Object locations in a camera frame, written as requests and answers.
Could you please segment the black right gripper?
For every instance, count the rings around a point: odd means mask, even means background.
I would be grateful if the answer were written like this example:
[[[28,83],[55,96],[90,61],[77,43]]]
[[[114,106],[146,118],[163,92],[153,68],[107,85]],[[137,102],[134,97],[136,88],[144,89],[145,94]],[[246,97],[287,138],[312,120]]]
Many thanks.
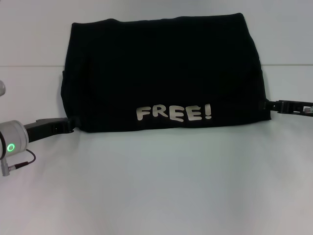
[[[275,111],[282,114],[312,114],[313,104],[290,100],[262,101],[259,104],[259,110]]]

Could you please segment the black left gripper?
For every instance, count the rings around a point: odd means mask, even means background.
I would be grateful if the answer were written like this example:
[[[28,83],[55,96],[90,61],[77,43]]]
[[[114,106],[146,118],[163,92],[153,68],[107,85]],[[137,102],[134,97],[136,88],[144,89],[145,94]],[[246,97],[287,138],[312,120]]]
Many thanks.
[[[35,142],[59,134],[70,134],[75,128],[80,128],[81,122],[78,117],[68,118],[45,118],[36,120],[24,126],[27,131],[29,142]]]

